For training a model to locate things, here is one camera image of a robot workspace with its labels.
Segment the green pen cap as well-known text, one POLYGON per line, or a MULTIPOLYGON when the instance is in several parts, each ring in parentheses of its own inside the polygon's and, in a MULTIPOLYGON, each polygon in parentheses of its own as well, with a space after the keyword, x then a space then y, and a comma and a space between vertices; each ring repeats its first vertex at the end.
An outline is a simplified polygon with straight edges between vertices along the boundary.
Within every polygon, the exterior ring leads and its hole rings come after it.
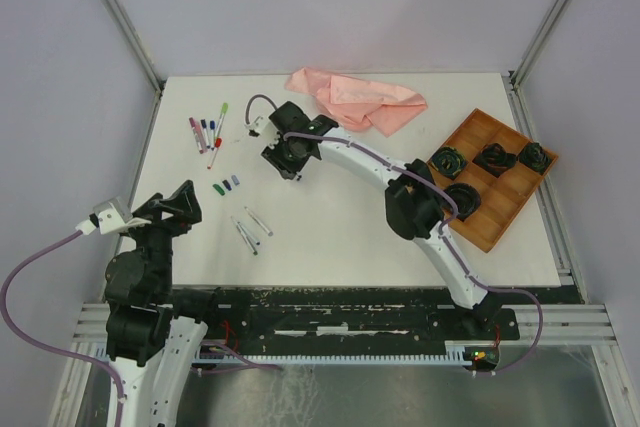
POLYGON ((218 184, 213 184, 213 188, 216 190, 216 192, 217 192, 219 195, 221 195, 221 196, 224 196, 224 195, 225 195, 225 191, 224 191, 224 189, 223 189, 221 186, 219 186, 218 184))

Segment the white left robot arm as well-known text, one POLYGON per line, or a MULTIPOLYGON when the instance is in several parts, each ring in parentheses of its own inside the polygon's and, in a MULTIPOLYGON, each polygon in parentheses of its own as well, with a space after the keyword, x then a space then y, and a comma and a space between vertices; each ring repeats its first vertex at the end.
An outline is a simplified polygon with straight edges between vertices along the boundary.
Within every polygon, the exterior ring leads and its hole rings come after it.
POLYGON ((135 243, 105 270, 106 355, 116 374, 107 423, 173 426, 196 351, 221 325, 212 294, 173 288, 173 241, 202 219, 194 184, 136 210, 113 199, 94 212, 101 233, 135 243))

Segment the green-tipped white pen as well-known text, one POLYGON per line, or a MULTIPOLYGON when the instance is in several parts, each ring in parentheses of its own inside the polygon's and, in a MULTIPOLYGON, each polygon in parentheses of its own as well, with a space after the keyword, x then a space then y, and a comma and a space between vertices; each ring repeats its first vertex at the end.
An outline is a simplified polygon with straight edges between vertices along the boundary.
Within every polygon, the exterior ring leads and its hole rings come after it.
POLYGON ((248 234, 246 233, 244 228, 241 226, 240 222, 238 220, 236 220, 234 217, 231 217, 231 221, 234 224, 236 230, 239 232, 239 234, 242 237, 243 241, 247 245, 247 247, 250 250, 251 254, 253 256, 257 256, 258 255, 257 247, 253 243, 253 241, 250 239, 250 237, 248 236, 248 234))

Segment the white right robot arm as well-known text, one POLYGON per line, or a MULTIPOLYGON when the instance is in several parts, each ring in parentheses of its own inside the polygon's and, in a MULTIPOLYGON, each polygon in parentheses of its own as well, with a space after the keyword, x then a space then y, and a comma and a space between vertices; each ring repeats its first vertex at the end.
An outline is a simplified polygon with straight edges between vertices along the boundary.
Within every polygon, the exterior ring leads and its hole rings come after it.
POLYGON ((330 162, 349 171, 384 194, 385 218, 399 237, 424 252, 444 280, 456 308, 460 329, 481 338, 495 326, 500 310, 497 294, 478 279, 456 244, 444 203, 457 212, 453 198, 435 185, 429 167, 416 159, 403 163, 355 142, 338 123, 325 116, 309 118, 286 102, 267 118, 246 125, 253 137, 263 137, 262 157, 282 178, 297 180, 309 159, 330 162))

